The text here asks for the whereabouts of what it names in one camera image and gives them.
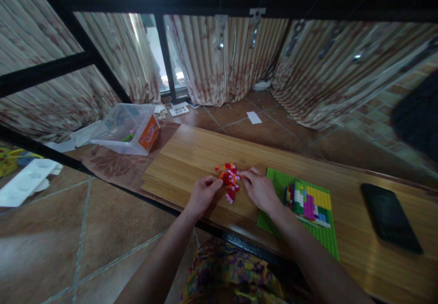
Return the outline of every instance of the hand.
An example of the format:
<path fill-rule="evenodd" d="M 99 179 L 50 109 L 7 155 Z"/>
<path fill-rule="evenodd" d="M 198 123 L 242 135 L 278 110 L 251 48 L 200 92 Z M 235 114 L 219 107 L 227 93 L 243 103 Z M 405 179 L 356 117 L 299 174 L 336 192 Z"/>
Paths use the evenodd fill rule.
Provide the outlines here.
<path fill-rule="evenodd" d="M 213 201 L 214 194 L 220 189 L 223 181 L 214 176 L 206 176 L 195 182 L 186 210 L 200 219 Z"/>
<path fill-rule="evenodd" d="M 282 203 L 275 193 L 271 180 L 266 175 L 263 175 L 255 167 L 241 172 L 240 175 L 247 177 L 246 179 L 242 178 L 246 192 L 258 208 L 268 215 L 281 210 Z"/>

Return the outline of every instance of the orange label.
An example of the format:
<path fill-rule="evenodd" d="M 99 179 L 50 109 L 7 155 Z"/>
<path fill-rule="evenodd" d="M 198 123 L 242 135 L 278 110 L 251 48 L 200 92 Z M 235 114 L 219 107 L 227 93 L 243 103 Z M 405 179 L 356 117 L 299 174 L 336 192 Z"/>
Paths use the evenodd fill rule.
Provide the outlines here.
<path fill-rule="evenodd" d="M 158 126 L 158 122 L 156 121 L 154 115 L 152 115 L 141 137 L 138 139 L 138 143 L 144 149 L 146 149 L 147 152 L 151 152 L 152 145 L 154 144 L 159 133 L 160 127 Z"/>

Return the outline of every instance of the phone screen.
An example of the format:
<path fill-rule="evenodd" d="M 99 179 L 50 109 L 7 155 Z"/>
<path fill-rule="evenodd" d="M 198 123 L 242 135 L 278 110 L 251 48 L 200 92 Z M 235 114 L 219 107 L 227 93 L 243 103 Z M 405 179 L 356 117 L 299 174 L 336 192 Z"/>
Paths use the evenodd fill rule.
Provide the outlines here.
<path fill-rule="evenodd" d="M 368 183 L 364 183 L 361 189 L 377 234 L 406 250 L 423 253 L 397 196 L 390 190 Z"/>

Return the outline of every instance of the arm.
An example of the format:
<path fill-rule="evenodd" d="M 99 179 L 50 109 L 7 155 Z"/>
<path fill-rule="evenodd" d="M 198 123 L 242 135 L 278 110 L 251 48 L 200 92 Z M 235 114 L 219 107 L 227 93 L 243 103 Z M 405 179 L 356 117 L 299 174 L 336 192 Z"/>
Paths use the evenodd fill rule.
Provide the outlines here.
<path fill-rule="evenodd" d="M 241 172 L 248 195 L 275 223 L 292 249 L 293 255 L 313 294 L 325 303 L 373 303 L 338 261 L 282 205 L 265 175 L 252 167 Z"/>
<path fill-rule="evenodd" d="M 192 230 L 221 185 L 222 180 L 212 176 L 195 182 L 186 208 L 123 288 L 116 303 L 164 303 Z"/>

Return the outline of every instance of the person's left hand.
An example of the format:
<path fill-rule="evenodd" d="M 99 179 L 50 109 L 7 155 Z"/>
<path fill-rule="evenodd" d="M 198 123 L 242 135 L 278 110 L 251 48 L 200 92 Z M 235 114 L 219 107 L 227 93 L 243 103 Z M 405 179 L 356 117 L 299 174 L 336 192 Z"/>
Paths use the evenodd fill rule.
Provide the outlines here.
<path fill-rule="evenodd" d="M 222 183 L 223 181 L 221 179 L 216 179 L 211 175 L 197 180 L 193 185 L 192 194 L 186 206 L 186 210 L 194 214 L 197 219 L 200 219 L 210 206 L 214 194 L 220 189 Z"/>

